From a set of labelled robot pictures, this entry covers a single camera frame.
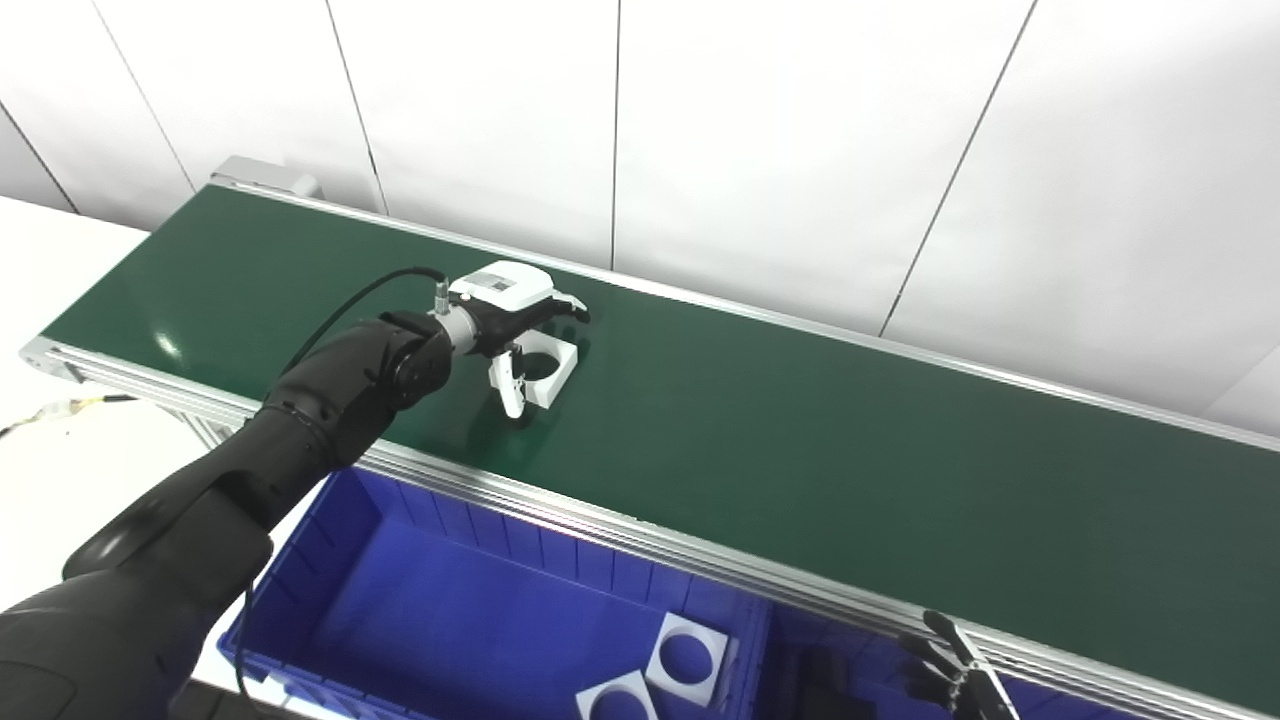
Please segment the sticker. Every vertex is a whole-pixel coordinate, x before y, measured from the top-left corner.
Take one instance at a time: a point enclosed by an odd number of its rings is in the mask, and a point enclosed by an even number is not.
[[[516,284],[516,281],[507,279],[493,273],[471,273],[466,279],[471,284],[484,287],[494,292],[502,292]]]

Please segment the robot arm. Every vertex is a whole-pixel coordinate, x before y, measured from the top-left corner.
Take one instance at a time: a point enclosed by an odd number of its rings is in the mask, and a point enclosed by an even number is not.
[[[320,479],[439,389],[456,355],[573,314],[558,299],[467,305],[338,334],[280,377],[243,428],[77,550],[63,583],[0,614],[0,717],[165,717],[212,624],[270,559],[268,532]]]

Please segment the black cable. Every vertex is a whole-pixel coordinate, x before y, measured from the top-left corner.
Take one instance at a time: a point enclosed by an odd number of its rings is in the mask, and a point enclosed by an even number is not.
[[[293,354],[293,357],[291,357],[288,364],[284,365],[284,369],[280,370],[280,374],[283,375],[284,373],[288,373],[294,368],[294,365],[301,363],[302,359],[306,357],[308,352],[311,352],[311,348],[315,347],[317,342],[320,342],[320,338],[324,337],[324,333],[329,332],[329,328],[332,328],[334,323],[337,323],[339,319],[342,319],[343,315],[347,314],[347,310],[351,310],[352,306],[364,300],[365,296],[369,295],[370,292],[387,284],[387,282],[393,281],[402,275],[424,275],[434,279],[438,283],[445,282],[444,273],[436,270],[435,268],[401,268],[399,270],[393,270],[390,273],[387,273],[385,275],[378,278],[376,281],[361,288],[360,292],[352,295],[346,302],[343,302],[337,310],[334,310],[329,315],[329,318],[325,319],[325,322],[321,323],[319,328],[316,328],[316,332],[311,333],[311,337],[308,337],[307,341],[302,343],[302,347],[300,347],[298,351]]]

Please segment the white square part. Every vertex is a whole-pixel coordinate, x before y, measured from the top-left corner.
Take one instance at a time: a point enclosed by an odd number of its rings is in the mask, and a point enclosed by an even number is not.
[[[712,660],[712,671],[699,683],[681,683],[671,676],[662,664],[662,644],[676,635],[686,635],[700,642],[707,648],[707,655]],[[653,687],[682,697],[700,707],[712,703],[716,692],[716,680],[719,679],[721,664],[724,661],[724,648],[728,647],[728,635],[716,632],[705,625],[699,625],[691,620],[685,620],[680,615],[668,612],[662,620],[662,629],[658,630],[658,642],[653,646],[653,655],[649,656],[649,667],[644,676]]]
[[[609,693],[630,694],[644,706],[646,720],[658,720],[658,711],[653,707],[649,688],[645,687],[644,675],[639,670],[632,670],[621,678],[605,680],[594,688],[588,688],[573,696],[577,700],[577,714],[582,720],[591,720],[591,708],[595,707],[595,702]]]
[[[538,331],[527,331],[515,342],[525,355],[538,352],[556,359],[556,372],[538,380],[525,380],[525,400],[539,407],[550,407],[573,368],[577,368],[577,346]],[[489,384],[498,387],[498,370],[490,365]]]

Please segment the metal bracket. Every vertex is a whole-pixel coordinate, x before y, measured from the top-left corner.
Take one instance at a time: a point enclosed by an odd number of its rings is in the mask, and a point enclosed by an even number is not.
[[[18,356],[22,361],[32,368],[40,370],[41,373],[47,373],[55,378],[61,378],[64,380],[70,380],[73,383],[83,383],[84,375],[79,373],[76,368],[64,360],[54,356],[52,351],[56,350],[54,341],[36,336],[31,342],[23,346],[18,351]]]
[[[324,200],[324,191],[315,176],[239,155],[232,155],[223,160],[223,164],[218,165],[210,176],[210,182],[215,184],[252,184],[288,192],[298,197]]]

